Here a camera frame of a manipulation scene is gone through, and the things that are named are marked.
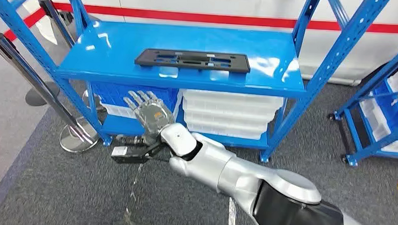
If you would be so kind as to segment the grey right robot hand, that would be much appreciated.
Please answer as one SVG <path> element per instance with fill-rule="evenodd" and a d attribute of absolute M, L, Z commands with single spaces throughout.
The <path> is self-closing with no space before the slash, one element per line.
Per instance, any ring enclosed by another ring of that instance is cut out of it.
<path fill-rule="evenodd" d="M 123 101 L 133 110 L 134 115 L 144 129 L 142 136 L 116 136 L 116 145 L 147 146 L 148 149 L 162 148 L 160 132 L 167 125 L 175 123 L 172 111 L 152 91 L 141 90 L 129 92 L 130 97 Z"/>

